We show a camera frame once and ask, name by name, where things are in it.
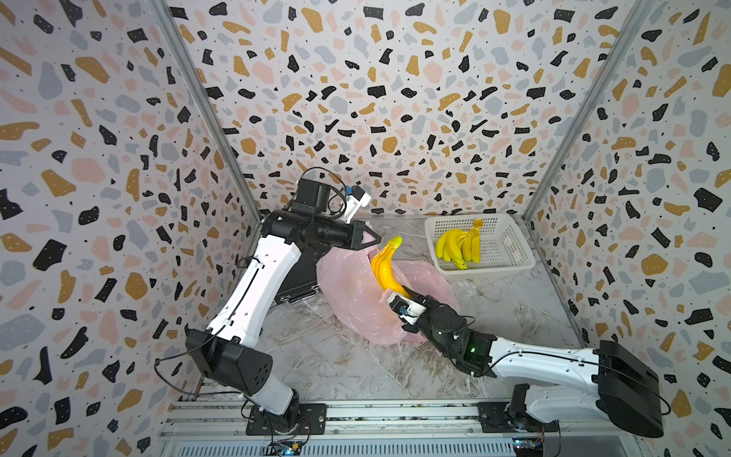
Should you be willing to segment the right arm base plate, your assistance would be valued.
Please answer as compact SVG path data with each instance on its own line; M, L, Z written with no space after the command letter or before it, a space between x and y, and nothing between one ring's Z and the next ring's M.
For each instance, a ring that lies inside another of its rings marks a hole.
M507 401L480 402L477 409L483 433L539 433L558 432L560 429L557 421L542 423Z

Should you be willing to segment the pink plastic bag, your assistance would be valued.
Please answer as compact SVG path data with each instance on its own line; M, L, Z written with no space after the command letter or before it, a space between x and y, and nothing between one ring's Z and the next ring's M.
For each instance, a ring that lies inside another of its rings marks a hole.
M396 283L429 295L457 312L460 310L451 285L432 264L393 258L402 243L403 238L395 236L382 249L333 248L316 265L318 285L338 320L375 345L426 342L422 334L404 331L403 322L388 304L392 290L382 287L378 270L372 266L382 253L386 253L386 270L392 273Z

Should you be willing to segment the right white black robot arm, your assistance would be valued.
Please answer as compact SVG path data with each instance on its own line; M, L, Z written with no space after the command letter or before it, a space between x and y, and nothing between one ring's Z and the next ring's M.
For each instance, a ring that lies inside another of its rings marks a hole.
M643 438L664 436L669 404L659 377L614 341L598 348L546 348L470 329L468 318L431 296L392 304L405 331L420 333L452 367L515 387L504 414L518 430L555 421L607 421Z

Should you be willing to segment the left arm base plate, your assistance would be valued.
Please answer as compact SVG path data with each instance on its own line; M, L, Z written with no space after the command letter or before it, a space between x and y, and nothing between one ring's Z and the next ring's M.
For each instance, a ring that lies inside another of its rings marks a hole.
M327 404L305 403L290 407L283 415L253 407L246 413L247 436L323 435L327 422Z

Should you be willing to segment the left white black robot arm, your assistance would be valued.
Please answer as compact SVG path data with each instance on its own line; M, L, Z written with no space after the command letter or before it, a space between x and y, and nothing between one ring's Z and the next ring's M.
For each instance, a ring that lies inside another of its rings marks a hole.
M205 377L242 392L287 430L298 418L299 396L273 374L272 357L256 348L268 310L304 249L361 251L381 241L355 217L369 205L370 195L359 186L338 190L343 205L333 213L333 192L324 182L298 182L293 201L263 219L251 262L224 308L206 329L191 331L186 340Z

